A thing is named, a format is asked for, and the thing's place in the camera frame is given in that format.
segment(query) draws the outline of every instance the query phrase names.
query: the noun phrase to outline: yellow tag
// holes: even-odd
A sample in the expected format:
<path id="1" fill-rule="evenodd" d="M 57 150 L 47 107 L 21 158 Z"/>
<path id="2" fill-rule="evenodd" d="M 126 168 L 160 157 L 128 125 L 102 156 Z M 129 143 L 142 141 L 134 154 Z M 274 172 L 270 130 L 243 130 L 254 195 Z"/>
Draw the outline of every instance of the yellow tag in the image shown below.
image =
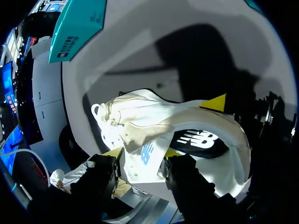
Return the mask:
<path id="1" fill-rule="evenodd" d="M 225 97 L 226 97 L 226 94 L 216 97 L 214 99 L 205 101 L 205 102 L 201 103 L 199 106 L 224 112 Z"/>

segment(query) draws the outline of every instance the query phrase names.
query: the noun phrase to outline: qr code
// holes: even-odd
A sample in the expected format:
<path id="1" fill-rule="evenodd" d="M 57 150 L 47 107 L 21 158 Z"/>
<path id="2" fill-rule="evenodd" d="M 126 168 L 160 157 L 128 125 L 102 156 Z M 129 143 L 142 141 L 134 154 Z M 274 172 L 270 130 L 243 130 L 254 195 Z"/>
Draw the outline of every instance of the qr code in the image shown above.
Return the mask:
<path id="1" fill-rule="evenodd" d="M 59 53 L 57 57 L 67 57 L 69 53 Z"/>

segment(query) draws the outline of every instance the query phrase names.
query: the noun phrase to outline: new balance logo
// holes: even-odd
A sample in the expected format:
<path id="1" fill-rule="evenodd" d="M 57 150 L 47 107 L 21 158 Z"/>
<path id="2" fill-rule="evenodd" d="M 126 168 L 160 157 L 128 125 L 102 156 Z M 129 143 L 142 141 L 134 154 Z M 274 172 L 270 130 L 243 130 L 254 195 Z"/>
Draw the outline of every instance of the new balance logo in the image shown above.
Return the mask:
<path id="1" fill-rule="evenodd" d="M 144 165 L 147 165 L 150 160 L 150 154 L 153 152 L 153 145 L 151 142 L 145 146 L 142 147 L 141 151 L 141 160 L 144 163 Z"/>
<path id="2" fill-rule="evenodd" d="M 186 144 L 190 142 L 192 146 L 199 148 L 210 148 L 214 145 L 215 140 L 219 137 L 213 133 L 202 131 L 191 131 L 188 130 L 187 133 L 184 134 L 183 137 L 180 137 L 177 142 Z"/>

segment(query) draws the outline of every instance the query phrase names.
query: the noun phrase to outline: white shoe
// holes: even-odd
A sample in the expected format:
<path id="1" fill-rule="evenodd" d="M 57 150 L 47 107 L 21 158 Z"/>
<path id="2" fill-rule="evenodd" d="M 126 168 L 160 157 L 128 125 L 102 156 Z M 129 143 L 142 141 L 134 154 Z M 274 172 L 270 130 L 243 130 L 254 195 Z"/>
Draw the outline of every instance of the white shoe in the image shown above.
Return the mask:
<path id="1" fill-rule="evenodd" d="M 157 171 L 175 132 L 194 129 L 213 133 L 229 151 L 214 159 L 197 158 L 196 167 L 208 181 L 215 183 L 218 195 L 236 196 L 249 176 L 250 149 L 246 135 L 233 119 L 199 108 L 201 102 L 175 104 L 149 90 L 138 90 L 107 104 L 93 105 L 92 113 L 105 144 L 112 147 L 117 142 L 125 147 L 125 172 L 132 183 L 161 182 Z"/>
<path id="2" fill-rule="evenodd" d="M 91 111 L 101 129 L 101 136 L 105 145 L 110 150 L 124 146 L 131 153 L 160 136 L 161 133 L 171 131 L 172 127 L 156 127 L 156 133 L 152 133 L 153 136 L 143 136 L 143 139 L 133 143 L 129 133 L 123 133 L 125 124 L 130 123 L 146 129 L 146 127 L 156 125 L 189 107 L 198 107 L 204 101 L 193 100 L 185 103 L 172 103 L 163 100 L 147 89 L 142 89 L 119 96 L 106 104 L 94 104 Z"/>

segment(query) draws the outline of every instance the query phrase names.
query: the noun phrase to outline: black tire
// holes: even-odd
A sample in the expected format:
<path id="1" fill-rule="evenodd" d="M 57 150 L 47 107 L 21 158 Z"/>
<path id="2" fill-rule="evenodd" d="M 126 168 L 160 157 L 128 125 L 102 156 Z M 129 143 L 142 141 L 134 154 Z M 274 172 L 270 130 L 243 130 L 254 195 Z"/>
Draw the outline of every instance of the black tire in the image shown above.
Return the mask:
<path id="1" fill-rule="evenodd" d="M 19 35 L 23 38 L 53 36 L 60 12 L 37 12 L 28 15 L 19 27 Z"/>
<path id="2" fill-rule="evenodd" d="M 59 136 L 60 151 L 71 170 L 85 162 L 89 155 L 75 142 L 70 126 L 65 126 Z"/>

